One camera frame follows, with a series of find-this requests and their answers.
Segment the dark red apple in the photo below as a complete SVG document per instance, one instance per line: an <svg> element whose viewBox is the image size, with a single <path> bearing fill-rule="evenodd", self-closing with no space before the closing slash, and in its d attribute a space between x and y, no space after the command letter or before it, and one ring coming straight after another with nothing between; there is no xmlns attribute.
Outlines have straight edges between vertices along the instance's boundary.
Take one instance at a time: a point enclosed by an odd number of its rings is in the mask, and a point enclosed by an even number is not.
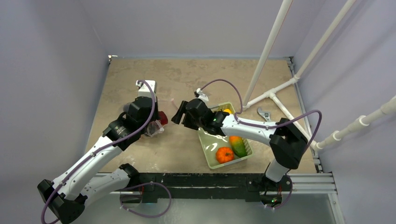
<svg viewBox="0 0 396 224"><path fill-rule="evenodd" d="M169 121L168 121L168 118L167 118L167 115L165 114L165 112L159 111L158 115L160 117L159 122L162 126L165 126L166 124L168 124Z"/></svg>

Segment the clear pink zip bag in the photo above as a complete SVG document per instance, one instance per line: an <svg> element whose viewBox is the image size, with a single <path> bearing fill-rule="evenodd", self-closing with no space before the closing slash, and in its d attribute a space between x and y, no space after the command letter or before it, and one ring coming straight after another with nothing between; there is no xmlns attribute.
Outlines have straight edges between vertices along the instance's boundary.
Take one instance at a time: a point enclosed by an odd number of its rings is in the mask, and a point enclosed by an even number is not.
<svg viewBox="0 0 396 224"><path fill-rule="evenodd" d="M159 122L160 118L155 121L151 121L146 127L146 132L145 132L145 135L148 137L154 137L157 134L162 134L165 130L165 127L169 126L170 124L173 124L173 122L171 122L171 118L176 114L178 110L178 107L176 106L173 98L158 99L157 102L158 102L158 111L165 112L169 122L165 126L162 126Z"/></svg>

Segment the green plastic basket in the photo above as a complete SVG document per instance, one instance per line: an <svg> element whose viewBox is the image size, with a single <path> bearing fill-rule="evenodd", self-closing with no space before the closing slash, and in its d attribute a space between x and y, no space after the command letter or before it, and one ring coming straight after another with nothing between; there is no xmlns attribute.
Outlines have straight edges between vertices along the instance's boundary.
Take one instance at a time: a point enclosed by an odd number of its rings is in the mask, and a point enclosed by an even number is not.
<svg viewBox="0 0 396 224"><path fill-rule="evenodd" d="M247 139L242 138L241 142L246 150L246 155L243 157L239 157L235 152L233 160L227 160L224 163L220 163L217 160L217 151L222 147L227 147L232 150L232 144L229 140L228 136L221 136L221 135L212 135L208 132L204 131L202 128L198 129L198 137L201 143L201 147L203 149L207 164L210 169L218 169L220 167L228 166L253 156L253 150L248 142Z"/></svg>

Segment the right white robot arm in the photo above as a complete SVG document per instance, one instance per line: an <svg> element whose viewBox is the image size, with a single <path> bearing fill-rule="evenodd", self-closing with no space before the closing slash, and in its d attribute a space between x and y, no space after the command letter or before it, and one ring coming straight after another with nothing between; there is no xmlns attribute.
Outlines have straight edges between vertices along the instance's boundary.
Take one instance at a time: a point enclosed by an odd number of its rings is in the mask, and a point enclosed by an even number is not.
<svg viewBox="0 0 396 224"><path fill-rule="evenodd" d="M275 158L262 177L263 186L269 190L279 186L290 170L298 168L308 147L307 138L288 119L260 122L237 118L235 114L211 110L198 98L182 101L171 121L211 135L236 136L269 146Z"/></svg>

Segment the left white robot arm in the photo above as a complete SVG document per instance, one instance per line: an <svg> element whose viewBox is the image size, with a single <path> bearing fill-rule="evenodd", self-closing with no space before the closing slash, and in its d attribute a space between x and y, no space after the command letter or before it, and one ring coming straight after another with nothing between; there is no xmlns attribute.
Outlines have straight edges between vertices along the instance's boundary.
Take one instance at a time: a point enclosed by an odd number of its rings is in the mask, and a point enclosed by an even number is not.
<svg viewBox="0 0 396 224"><path fill-rule="evenodd" d="M38 184L38 191L45 202L41 214L43 224L47 210L56 216L54 223L70 224L88 205L110 192L138 188L140 173L128 163L100 179L93 178L108 162L139 140L150 123L161 119L156 101L156 97L139 96L127 104L93 147L71 168L52 181L44 179Z"/></svg>

